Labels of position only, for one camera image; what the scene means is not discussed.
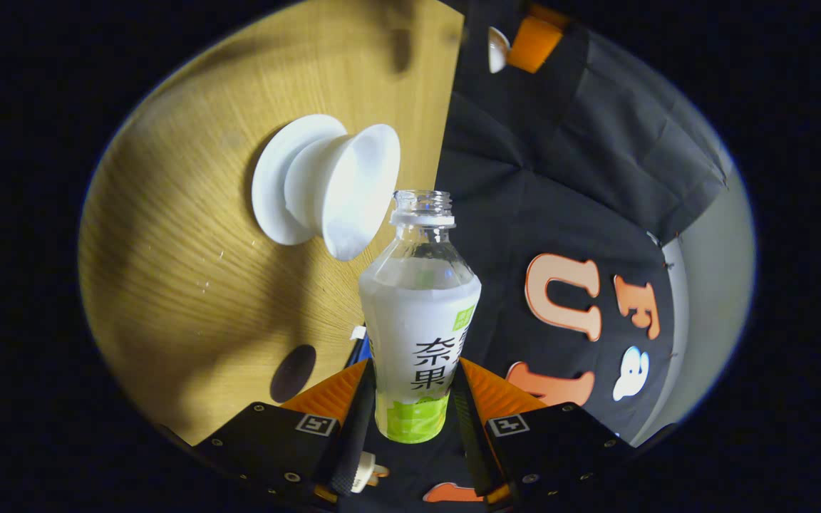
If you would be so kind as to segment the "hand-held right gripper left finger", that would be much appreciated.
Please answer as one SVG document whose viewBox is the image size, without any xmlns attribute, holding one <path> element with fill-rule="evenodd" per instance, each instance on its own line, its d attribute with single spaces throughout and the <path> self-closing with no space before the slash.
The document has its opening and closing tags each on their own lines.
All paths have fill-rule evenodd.
<svg viewBox="0 0 821 513">
<path fill-rule="evenodd" d="M 353 493 L 374 400 L 375 371 L 364 360 L 283 405 L 250 403 L 193 454 L 272 504 L 337 513 Z"/>
</svg>

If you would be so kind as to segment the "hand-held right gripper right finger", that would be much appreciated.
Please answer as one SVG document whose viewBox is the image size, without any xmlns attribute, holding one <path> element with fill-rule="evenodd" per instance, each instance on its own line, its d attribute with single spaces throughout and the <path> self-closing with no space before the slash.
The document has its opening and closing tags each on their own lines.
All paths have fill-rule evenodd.
<svg viewBox="0 0 821 513">
<path fill-rule="evenodd" d="M 453 400 L 475 492 L 490 511 L 597 511 L 633 446 L 576 403 L 544 405 L 462 358 Z"/>
</svg>

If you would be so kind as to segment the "dark round coaster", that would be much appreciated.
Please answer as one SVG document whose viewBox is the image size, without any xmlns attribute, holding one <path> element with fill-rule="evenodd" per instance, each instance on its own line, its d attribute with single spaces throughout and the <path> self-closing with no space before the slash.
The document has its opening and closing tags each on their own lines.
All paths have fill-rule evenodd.
<svg viewBox="0 0 821 513">
<path fill-rule="evenodd" d="M 293 348 L 274 372 L 269 386 L 271 399 L 285 403 L 299 394 L 309 382 L 315 363 L 315 347 L 303 344 Z"/>
</svg>

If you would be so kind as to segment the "clear water bottle white label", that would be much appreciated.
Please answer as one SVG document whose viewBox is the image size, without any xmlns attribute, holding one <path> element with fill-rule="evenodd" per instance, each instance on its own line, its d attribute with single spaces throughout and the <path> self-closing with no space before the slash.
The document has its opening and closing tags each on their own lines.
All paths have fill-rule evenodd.
<svg viewBox="0 0 821 513">
<path fill-rule="evenodd" d="M 358 285 L 376 425 L 391 441 L 420 444 L 443 429 L 482 285 L 450 240 L 447 192 L 400 190 L 393 198 L 394 238 Z"/>
</svg>

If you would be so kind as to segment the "white teacup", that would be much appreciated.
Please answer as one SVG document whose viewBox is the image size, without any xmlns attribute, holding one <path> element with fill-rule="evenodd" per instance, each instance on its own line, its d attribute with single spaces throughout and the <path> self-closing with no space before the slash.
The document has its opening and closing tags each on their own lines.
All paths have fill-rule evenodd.
<svg viewBox="0 0 821 513">
<path fill-rule="evenodd" d="M 288 165 L 284 207 L 334 259 L 351 261 L 378 233 L 400 158 L 400 138 L 387 124 L 353 135 L 326 127 Z"/>
</svg>

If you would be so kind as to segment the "white toaster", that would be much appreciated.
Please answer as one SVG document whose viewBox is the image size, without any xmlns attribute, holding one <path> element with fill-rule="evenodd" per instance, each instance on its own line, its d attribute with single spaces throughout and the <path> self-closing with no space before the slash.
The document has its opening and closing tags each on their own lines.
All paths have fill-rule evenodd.
<svg viewBox="0 0 821 513">
<path fill-rule="evenodd" d="M 351 486 L 352 494 L 362 493 L 367 486 L 377 486 L 378 475 L 376 467 L 375 455 L 371 454 L 371 452 L 362 452 Z"/>
</svg>

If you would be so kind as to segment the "blue folded cloth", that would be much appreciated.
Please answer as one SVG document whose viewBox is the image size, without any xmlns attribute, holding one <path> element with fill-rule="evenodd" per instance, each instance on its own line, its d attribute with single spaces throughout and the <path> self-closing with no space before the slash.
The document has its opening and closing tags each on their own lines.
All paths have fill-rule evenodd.
<svg viewBox="0 0 821 513">
<path fill-rule="evenodd" d="M 356 326 L 351 332 L 352 350 L 348 355 L 345 368 L 351 367 L 361 361 L 368 360 L 371 357 L 371 349 L 369 348 L 369 337 L 367 328 L 365 326 Z"/>
</svg>

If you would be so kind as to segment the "black backdrop cloth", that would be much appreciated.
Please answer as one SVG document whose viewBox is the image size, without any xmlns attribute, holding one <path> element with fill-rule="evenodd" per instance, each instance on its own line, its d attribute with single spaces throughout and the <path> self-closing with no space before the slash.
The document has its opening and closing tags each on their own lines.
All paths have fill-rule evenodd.
<svg viewBox="0 0 821 513">
<path fill-rule="evenodd" d="M 629 444 L 680 373 L 688 300 L 678 231 L 734 164 L 694 104 L 577 21 L 538 72 L 491 74 L 528 3 L 445 0 L 465 14 L 435 185 L 482 291 L 462 357 L 541 400 L 576 403 Z"/>
</svg>

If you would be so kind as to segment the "white saucer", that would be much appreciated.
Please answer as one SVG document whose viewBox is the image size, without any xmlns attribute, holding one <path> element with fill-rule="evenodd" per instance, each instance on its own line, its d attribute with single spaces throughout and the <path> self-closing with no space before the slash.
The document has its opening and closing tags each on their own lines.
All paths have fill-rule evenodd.
<svg viewBox="0 0 821 513">
<path fill-rule="evenodd" d="M 322 114 L 306 115 L 280 128 L 264 146 L 254 166 L 251 204 L 265 236 L 284 246 L 296 246 L 315 237 L 286 208 L 286 174 L 300 150 L 320 140 L 346 134 L 340 121 Z"/>
</svg>

